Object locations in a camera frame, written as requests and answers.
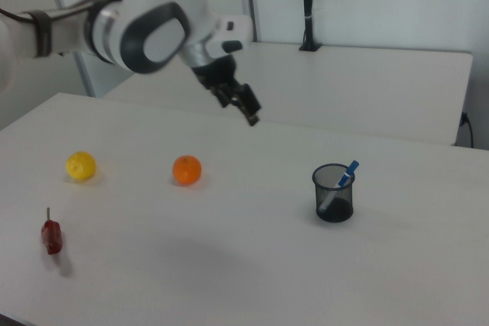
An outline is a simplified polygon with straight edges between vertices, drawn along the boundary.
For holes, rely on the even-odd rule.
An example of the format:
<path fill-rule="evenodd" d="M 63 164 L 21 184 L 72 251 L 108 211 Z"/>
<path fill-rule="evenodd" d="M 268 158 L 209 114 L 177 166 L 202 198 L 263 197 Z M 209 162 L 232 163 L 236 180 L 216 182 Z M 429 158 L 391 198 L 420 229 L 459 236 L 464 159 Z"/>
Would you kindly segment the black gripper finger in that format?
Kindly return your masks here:
<path fill-rule="evenodd" d="M 250 126 L 259 122 L 258 112 L 261 110 L 261 104 L 253 93 L 248 84 L 244 84 L 235 92 L 238 108 L 244 115 Z"/>
<path fill-rule="evenodd" d="M 223 108 L 226 108 L 228 105 L 238 106 L 238 101 L 232 89 L 217 89 L 215 91 L 215 97 Z"/>

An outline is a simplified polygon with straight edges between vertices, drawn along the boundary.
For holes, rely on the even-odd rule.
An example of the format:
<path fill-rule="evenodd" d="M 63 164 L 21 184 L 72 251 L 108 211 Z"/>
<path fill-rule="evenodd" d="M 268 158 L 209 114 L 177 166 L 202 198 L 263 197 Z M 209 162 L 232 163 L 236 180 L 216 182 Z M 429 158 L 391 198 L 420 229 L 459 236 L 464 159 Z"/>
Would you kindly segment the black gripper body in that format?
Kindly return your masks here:
<path fill-rule="evenodd" d="M 235 92 L 242 84 L 235 79 L 236 62 L 229 54 L 206 66 L 195 66 L 191 70 L 199 82 L 214 96 L 217 89 L 232 89 Z"/>

